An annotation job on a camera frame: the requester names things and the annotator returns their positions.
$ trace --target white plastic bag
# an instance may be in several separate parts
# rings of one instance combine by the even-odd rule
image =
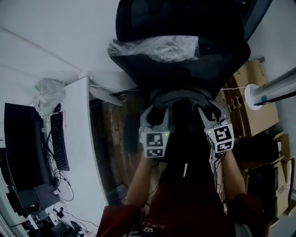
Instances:
[[[34,86],[33,104],[41,117],[48,117],[65,96],[64,82],[43,79]]]
[[[109,56],[146,54],[159,62],[197,60],[198,52],[197,36],[160,36],[128,43],[114,39],[108,48]]]

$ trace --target electronic device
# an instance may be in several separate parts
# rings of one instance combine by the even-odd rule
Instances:
[[[198,107],[204,124],[204,132],[215,153],[225,152],[234,146],[234,132],[228,110],[213,100],[209,102],[220,111],[220,117],[208,119],[203,110]]]
[[[145,157],[164,157],[167,141],[170,135],[168,129],[168,109],[166,109],[163,122],[160,125],[151,126],[147,121],[147,116],[154,105],[151,105],[140,118],[140,142],[143,145]]]
[[[245,98],[248,106],[258,110],[262,105],[296,95],[296,67],[263,86],[247,85]]]
[[[56,166],[59,170],[69,171],[70,169],[64,142],[62,112],[50,116],[50,126]]]
[[[55,107],[55,109],[54,109],[54,112],[56,113],[56,112],[59,112],[59,111],[61,111],[61,104],[59,103],[56,107]]]
[[[16,192],[50,182],[42,128],[43,119],[34,107],[5,103],[6,159]]]

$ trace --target red sleeve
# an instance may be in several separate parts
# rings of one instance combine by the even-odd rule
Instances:
[[[228,204],[228,216],[236,224],[246,224],[254,237],[268,237],[269,225],[259,201],[241,194]]]
[[[105,206],[97,237],[122,237],[139,223],[141,215],[137,206]]]

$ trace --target keyboard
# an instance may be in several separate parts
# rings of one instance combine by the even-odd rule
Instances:
[[[54,149],[54,159],[59,170],[69,171],[63,132],[63,113],[50,116],[51,137]]]

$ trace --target black monitor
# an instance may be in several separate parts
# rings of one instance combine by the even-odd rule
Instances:
[[[42,128],[43,120],[34,107],[5,104],[6,157],[17,192],[50,182]]]

